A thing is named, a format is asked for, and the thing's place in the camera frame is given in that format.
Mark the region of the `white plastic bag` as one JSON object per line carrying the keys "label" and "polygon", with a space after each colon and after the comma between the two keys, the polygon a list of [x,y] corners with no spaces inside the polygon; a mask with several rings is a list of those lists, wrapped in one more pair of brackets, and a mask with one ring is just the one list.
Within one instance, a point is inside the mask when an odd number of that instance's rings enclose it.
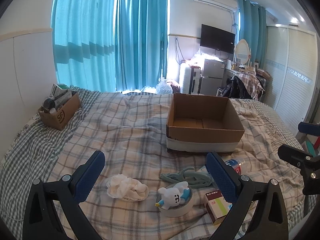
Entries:
{"label": "white plastic bag", "polygon": [[161,78],[159,84],[156,86],[156,92],[160,95],[172,94],[172,87],[169,83],[167,83],[166,79]]}

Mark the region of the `light green clothes hanger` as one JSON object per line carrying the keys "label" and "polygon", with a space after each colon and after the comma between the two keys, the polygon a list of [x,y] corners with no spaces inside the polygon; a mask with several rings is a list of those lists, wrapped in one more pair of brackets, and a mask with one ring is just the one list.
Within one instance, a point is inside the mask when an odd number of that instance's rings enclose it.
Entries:
{"label": "light green clothes hanger", "polygon": [[171,184],[187,181],[192,189],[201,189],[205,187],[217,188],[217,185],[210,174],[195,171],[193,167],[184,168],[181,172],[177,173],[162,173],[159,178]]}

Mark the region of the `white suitcase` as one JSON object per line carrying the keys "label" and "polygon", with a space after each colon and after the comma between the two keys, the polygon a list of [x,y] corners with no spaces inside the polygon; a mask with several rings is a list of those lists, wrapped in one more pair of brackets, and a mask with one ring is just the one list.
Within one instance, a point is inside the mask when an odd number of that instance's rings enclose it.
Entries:
{"label": "white suitcase", "polygon": [[179,85],[183,94],[199,94],[201,68],[187,63],[180,65]]}

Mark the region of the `left blue curtain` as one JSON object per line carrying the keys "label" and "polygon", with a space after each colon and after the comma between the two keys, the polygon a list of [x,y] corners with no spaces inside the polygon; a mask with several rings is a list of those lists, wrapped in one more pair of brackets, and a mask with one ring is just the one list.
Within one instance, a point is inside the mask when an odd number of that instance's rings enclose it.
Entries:
{"label": "left blue curtain", "polygon": [[59,83],[116,91],[114,0],[54,0],[53,54]]}

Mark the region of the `small SF cardboard box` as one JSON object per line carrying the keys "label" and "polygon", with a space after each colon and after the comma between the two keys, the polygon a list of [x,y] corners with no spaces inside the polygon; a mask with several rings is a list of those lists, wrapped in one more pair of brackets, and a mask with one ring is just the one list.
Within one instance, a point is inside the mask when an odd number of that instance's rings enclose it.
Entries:
{"label": "small SF cardboard box", "polygon": [[45,113],[43,107],[40,107],[37,110],[42,122],[46,126],[58,130],[63,130],[65,128],[69,120],[71,120],[81,106],[79,93],[72,91],[72,95],[73,96],[56,113]]}

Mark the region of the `plaid beige blanket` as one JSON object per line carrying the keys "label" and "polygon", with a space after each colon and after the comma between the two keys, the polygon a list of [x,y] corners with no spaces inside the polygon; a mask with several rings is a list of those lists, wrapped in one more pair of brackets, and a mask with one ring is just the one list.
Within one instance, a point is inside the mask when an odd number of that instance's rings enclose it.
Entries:
{"label": "plaid beige blanket", "polygon": [[[155,207],[157,191],[165,186],[161,174],[186,167],[199,170],[206,162],[203,155],[167,151],[170,102],[170,95],[101,94],[59,154],[49,181],[73,173],[94,151],[104,153],[105,167],[81,204],[104,239],[205,239],[216,229],[202,204],[205,189],[194,191],[193,208],[182,217],[169,218]],[[253,100],[234,99],[232,104],[245,130],[232,158],[244,159],[246,172],[255,181],[279,181],[292,228],[304,215],[303,179],[299,169],[279,159],[277,151],[282,144],[295,148],[300,144],[271,107]],[[147,185],[146,200],[109,197],[106,179],[115,174]]]}

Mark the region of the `white cartoon plush toy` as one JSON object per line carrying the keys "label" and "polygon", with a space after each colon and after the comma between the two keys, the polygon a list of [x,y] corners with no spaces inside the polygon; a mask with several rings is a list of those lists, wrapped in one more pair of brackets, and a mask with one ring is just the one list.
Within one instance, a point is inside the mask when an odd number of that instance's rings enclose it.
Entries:
{"label": "white cartoon plush toy", "polygon": [[191,196],[191,191],[187,181],[176,183],[172,187],[158,189],[158,193],[161,196],[161,200],[155,204],[156,207],[160,207],[164,210],[168,210],[171,207],[185,204]]}

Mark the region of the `white cloth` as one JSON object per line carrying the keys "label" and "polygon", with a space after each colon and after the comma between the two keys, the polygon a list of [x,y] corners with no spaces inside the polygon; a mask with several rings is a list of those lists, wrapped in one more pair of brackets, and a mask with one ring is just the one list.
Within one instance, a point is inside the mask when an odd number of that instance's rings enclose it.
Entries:
{"label": "white cloth", "polygon": [[149,195],[149,188],[140,181],[117,174],[106,180],[107,195],[125,202],[140,202]]}

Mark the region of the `oval vanity mirror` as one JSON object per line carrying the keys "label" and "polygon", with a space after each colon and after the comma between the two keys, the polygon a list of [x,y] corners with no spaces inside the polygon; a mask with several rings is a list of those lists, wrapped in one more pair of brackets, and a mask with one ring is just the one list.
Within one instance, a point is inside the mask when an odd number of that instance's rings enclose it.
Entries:
{"label": "oval vanity mirror", "polygon": [[251,58],[251,49],[245,39],[241,39],[235,47],[236,62],[242,65],[249,63]]}

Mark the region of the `large open cardboard box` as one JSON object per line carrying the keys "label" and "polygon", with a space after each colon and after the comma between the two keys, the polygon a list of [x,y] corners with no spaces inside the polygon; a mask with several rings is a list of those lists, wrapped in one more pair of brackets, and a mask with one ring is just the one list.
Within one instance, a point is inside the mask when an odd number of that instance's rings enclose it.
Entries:
{"label": "large open cardboard box", "polygon": [[229,98],[176,93],[166,123],[167,148],[232,153],[245,129]]}

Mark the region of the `plaid shirt on chair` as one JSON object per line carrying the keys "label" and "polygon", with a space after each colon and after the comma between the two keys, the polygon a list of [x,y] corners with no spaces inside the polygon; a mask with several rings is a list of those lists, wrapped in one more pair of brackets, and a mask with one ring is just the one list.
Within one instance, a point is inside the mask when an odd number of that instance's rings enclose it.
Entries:
{"label": "plaid shirt on chair", "polygon": [[256,76],[252,73],[240,73],[236,76],[242,81],[251,98],[258,101],[259,96],[263,94],[264,89]]}

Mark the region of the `silver mini fridge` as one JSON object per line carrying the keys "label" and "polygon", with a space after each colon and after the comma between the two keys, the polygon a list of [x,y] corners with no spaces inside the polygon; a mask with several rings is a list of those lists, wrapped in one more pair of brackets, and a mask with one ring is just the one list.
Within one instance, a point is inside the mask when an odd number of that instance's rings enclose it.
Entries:
{"label": "silver mini fridge", "polygon": [[224,72],[225,64],[222,61],[205,59],[200,93],[216,96],[217,89],[222,85]]}

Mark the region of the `white sliding wardrobe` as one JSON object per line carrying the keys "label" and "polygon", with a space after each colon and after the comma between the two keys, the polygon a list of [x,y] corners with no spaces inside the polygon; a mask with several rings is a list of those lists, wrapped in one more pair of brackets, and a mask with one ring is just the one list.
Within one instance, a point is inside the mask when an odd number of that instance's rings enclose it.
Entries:
{"label": "white sliding wardrobe", "polygon": [[270,74],[264,103],[273,108],[293,135],[306,120],[315,97],[317,35],[289,25],[267,26],[263,70]]}

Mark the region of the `red white medicine box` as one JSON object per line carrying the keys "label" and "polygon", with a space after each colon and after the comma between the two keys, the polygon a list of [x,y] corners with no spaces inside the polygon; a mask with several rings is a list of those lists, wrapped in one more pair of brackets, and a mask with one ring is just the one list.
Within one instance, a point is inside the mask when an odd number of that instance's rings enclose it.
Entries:
{"label": "red white medicine box", "polygon": [[214,225],[222,223],[233,206],[224,199],[220,190],[205,193],[203,204]]}

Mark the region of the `dark jacket on chair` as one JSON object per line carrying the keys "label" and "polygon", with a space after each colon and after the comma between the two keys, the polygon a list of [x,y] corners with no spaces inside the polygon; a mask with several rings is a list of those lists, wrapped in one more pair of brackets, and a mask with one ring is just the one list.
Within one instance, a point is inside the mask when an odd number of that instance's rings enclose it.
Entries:
{"label": "dark jacket on chair", "polygon": [[220,96],[232,99],[252,100],[244,83],[237,76],[227,79],[226,86],[223,88]]}

